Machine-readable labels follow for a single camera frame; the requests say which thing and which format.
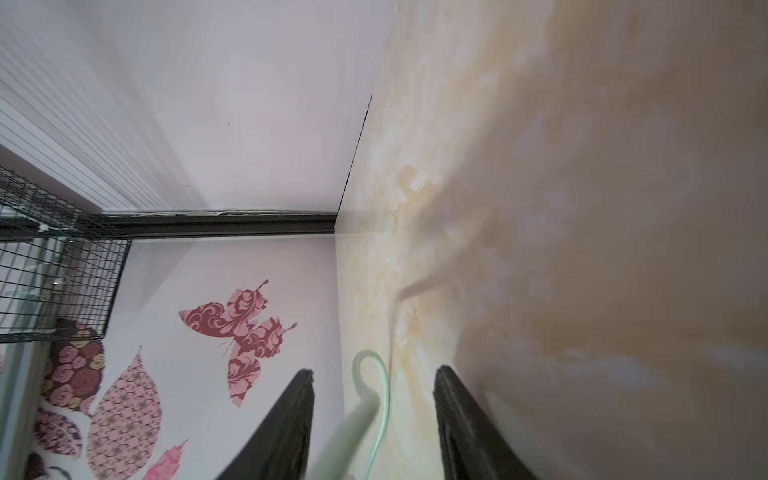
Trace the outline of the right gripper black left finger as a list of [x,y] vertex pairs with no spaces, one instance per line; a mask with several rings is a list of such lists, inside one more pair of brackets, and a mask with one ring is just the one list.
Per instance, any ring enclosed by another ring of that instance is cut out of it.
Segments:
[[221,479],[302,479],[312,431],[313,372],[298,371]]

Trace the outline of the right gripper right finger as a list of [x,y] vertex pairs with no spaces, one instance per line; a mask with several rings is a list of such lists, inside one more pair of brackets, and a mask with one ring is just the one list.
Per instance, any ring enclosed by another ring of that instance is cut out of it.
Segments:
[[433,396],[446,479],[536,478],[450,366],[437,369]]

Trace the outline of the mint green white headphones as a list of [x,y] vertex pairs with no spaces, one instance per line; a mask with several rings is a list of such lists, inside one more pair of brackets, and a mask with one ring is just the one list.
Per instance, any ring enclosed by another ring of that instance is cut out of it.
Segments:
[[[381,393],[372,389],[362,375],[362,363],[371,360],[381,378]],[[342,479],[365,435],[377,416],[380,424],[360,479],[369,479],[377,454],[381,448],[391,411],[391,380],[383,359],[372,350],[362,350],[352,362],[352,380],[359,404],[345,418],[326,444],[324,450],[304,476],[305,479]]]

